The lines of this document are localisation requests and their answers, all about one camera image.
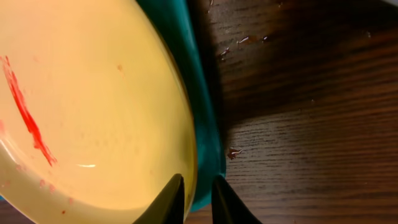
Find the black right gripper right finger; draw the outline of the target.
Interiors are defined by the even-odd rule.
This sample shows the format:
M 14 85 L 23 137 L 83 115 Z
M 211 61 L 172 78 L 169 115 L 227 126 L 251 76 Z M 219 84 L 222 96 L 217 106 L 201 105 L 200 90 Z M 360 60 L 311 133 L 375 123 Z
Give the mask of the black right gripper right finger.
M 213 224 L 262 224 L 221 175 L 212 183 L 211 211 Z

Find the yellow plate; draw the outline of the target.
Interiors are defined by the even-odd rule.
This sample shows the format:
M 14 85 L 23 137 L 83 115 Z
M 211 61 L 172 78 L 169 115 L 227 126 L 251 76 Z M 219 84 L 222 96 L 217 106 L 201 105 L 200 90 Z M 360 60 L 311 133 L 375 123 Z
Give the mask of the yellow plate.
M 1 0 L 1 195 L 35 223 L 133 223 L 197 183 L 177 66 L 132 0 Z

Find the teal plastic tray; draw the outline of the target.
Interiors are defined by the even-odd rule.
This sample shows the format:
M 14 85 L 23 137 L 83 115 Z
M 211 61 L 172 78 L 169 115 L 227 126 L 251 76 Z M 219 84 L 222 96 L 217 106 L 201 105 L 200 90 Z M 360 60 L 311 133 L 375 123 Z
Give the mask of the teal plastic tray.
M 160 32 L 180 70 L 192 107 L 198 156 L 198 179 L 190 209 L 211 203 L 211 185 L 226 175 L 226 159 L 186 0 L 137 0 Z

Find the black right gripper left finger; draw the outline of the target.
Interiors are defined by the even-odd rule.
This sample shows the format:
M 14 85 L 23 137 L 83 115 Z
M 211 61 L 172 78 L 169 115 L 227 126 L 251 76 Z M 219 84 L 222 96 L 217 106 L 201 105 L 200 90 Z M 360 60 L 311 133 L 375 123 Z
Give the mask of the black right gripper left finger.
M 184 181 L 175 174 L 134 224 L 183 224 L 184 211 Z

